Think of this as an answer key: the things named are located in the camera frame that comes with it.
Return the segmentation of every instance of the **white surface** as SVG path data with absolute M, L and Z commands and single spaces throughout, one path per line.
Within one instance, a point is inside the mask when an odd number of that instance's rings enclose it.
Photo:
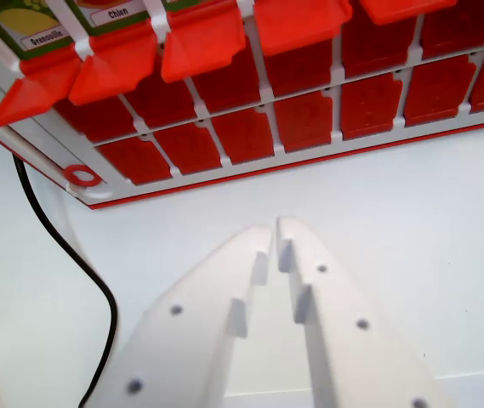
M 304 326 L 315 408 L 453 408 L 451 399 L 351 272 L 295 217 L 280 217 L 277 258 Z
M 221 241 L 292 214 L 313 226 L 435 375 L 484 372 L 484 130 L 95 212 L 33 179 L 114 291 L 118 345 Z M 236 345 L 231 394 L 309 387 L 303 331 L 292 324 L 288 279 L 275 269 L 272 259 L 268 286 L 255 291 L 258 313 Z M 34 218 L 0 147 L 0 407 L 75 406 L 108 319 L 98 289 Z M 483 377 L 467 377 L 476 378 L 473 404 Z
M 441 379 L 458 408 L 484 408 L 484 374 Z M 313 408 L 310 390 L 236 395 L 225 398 L 224 408 Z
M 162 294 L 86 407 L 221 407 L 236 339 L 248 336 L 253 287 L 266 283 L 271 238 L 267 226 L 240 231 Z

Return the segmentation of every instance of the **red ring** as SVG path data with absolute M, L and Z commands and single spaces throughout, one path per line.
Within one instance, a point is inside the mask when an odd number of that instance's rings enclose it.
M 91 180 L 81 180 L 75 174 L 75 172 L 85 172 L 90 174 L 93 178 Z M 96 174 L 91 168 L 88 168 L 83 164 L 72 164 L 66 167 L 62 173 L 70 183 L 73 183 L 74 185 L 78 185 L 80 187 L 94 187 L 95 185 L 98 185 L 102 182 L 102 179 L 98 174 Z

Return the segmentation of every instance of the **black cable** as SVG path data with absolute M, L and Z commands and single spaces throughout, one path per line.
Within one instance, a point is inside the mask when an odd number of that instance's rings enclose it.
M 60 235 L 60 233 L 56 230 L 56 228 L 51 224 L 48 220 L 45 212 L 39 205 L 39 201 L 37 201 L 36 195 L 34 194 L 34 190 L 31 187 L 30 180 L 28 179 L 28 173 L 26 172 L 26 168 L 24 162 L 17 156 L 13 155 L 14 166 L 17 169 L 17 173 L 19 174 L 20 183 L 22 184 L 22 189 L 26 194 L 26 198 L 30 202 L 31 208 L 34 210 L 39 221 L 47 232 L 53 237 L 53 239 L 62 247 L 62 249 L 73 259 L 73 261 L 79 265 L 79 267 L 83 270 L 85 274 L 96 284 L 96 286 L 104 293 L 105 298 L 109 304 L 111 310 L 111 323 L 109 327 L 109 333 L 107 334 L 107 339 L 105 341 L 104 352 L 100 358 L 100 362 L 96 367 L 96 371 L 88 385 L 87 392 L 81 398 L 81 402 L 79 402 L 79 408 L 83 408 L 85 403 L 87 402 L 90 395 L 93 393 L 94 388 L 96 388 L 96 384 L 100 379 L 100 375 L 104 370 L 105 363 L 109 358 L 109 354 L 111 352 L 111 348 L 113 347 L 113 340 L 115 339 L 115 332 L 117 331 L 117 320 L 118 320 L 118 311 L 117 311 L 117 302 L 115 301 L 115 297 L 111 292 L 110 288 L 107 287 L 104 281 L 100 279 L 98 274 L 94 272 L 94 270 L 84 261 L 83 258 L 79 256 L 79 254 L 73 249 L 70 244 L 68 244 L 65 239 Z

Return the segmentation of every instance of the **red trim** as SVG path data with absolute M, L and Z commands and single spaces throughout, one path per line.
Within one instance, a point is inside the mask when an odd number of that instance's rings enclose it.
M 92 179 L 81 180 L 75 174 L 75 172 L 88 173 L 92 176 Z M 62 173 L 70 183 L 73 183 L 74 185 L 78 185 L 80 187 L 94 187 L 95 185 L 98 185 L 102 182 L 102 179 L 100 178 L 100 176 L 96 174 L 92 168 L 89 168 L 83 164 L 72 164 L 66 167 Z
M 42 172 L 40 169 L 38 169 L 37 167 L 35 167 L 33 164 L 31 164 L 29 161 L 27 161 L 24 157 L 22 157 L 21 155 L 19 155 L 16 151 L 14 151 L 13 149 L 11 149 L 10 147 L 8 147 L 4 142 L 2 142 L 0 140 L 0 145 L 3 146 L 5 149 L 9 150 L 11 153 L 13 153 L 15 156 L 19 157 L 24 163 L 26 163 L 28 166 L 30 166 L 31 168 L 33 168 L 34 170 L 36 170 L 38 173 L 41 173 L 44 177 L 46 177 L 47 179 L 49 179 L 50 181 L 52 181 L 53 183 L 55 183 L 56 185 L 58 185 L 61 189 L 63 189 L 65 191 L 65 188 L 64 186 L 58 184 L 56 181 L 54 181 L 52 178 L 50 178 L 47 174 L 45 174 L 44 172 Z M 75 197 L 77 200 L 79 200 L 82 204 L 84 204 L 85 206 L 87 206 L 86 203 L 82 202 L 80 198 L 78 197 Z
M 201 183 L 183 185 L 183 186 L 180 186 L 180 187 L 175 187 L 173 189 L 155 191 L 153 193 L 146 193 L 146 194 L 141 194 L 141 195 L 135 195 L 133 197 L 127 197 L 127 198 L 121 198 L 121 199 L 113 200 L 113 201 L 101 202 L 100 204 L 93 204 L 93 205 L 90 205 L 88 207 L 92 208 L 93 210 L 96 210 L 96 209 L 99 209 L 99 208 L 116 206 L 116 205 L 119 205 L 119 204 L 124 204 L 126 202 L 143 200 L 145 198 L 165 196 L 166 194 L 177 193 L 179 191 L 185 191 L 185 190 L 192 190 L 192 189 L 196 189 L 198 187 L 203 187 L 203 186 L 206 186 L 206 185 L 224 183 L 225 181 L 244 179 L 246 177 L 256 176 L 256 175 L 259 175 L 259 174 L 271 173 L 271 172 L 275 172 L 277 170 L 283 170 L 285 168 L 302 166 L 304 164 L 324 162 L 326 160 L 336 159 L 338 157 L 351 156 L 351 155 L 355 155 L 357 153 L 363 153 L 365 151 L 378 150 L 378 149 L 383 149 L 383 148 L 392 147 L 392 146 L 406 145 L 408 143 L 417 142 L 417 141 L 420 141 L 420 140 L 439 138 L 441 136 L 447 136 L 448 134 L 461 133 L 461 132 L 466 132 L 466 131 L 469 131 L 469 130 L 476 130 L 476 129 L 482 129 L 482 128 L 484 128 L 484 123 L 479 124 L 479 125 L 462 127 L 460 129 L 448 130 L 446 132 L 426 134 L 425 136 L 419 136 L 417 138 L 400 140 L 398 142 L 390 142 L 390 143 L 385 143 L 385 144 L 379 144 L 377 146 L 365 147 L 363 149 L 346 151 L 344 153 L 338 153 L 336 155 L 317 157 L 315 159 L 309 159 L 309 160 L 304 160 L 304 161 L 297 161 L 296 163 L 288 163 L 288 164 L 284 164 L 284 165 L 277 166 L 277 167 L 263 168 L 262 170 L 255 170 L 254 172 L 237 174 L 235 176 L 229 176 L 229 177 L 224 177 L 224 178 L 217 178 L 215 180 L 202 181 Z

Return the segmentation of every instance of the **yellow illustration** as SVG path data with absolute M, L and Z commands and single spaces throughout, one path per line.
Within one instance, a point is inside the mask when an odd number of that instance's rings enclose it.
M 59 24 L 45 0 L 0 0 L 0 22 L 22 36 Z

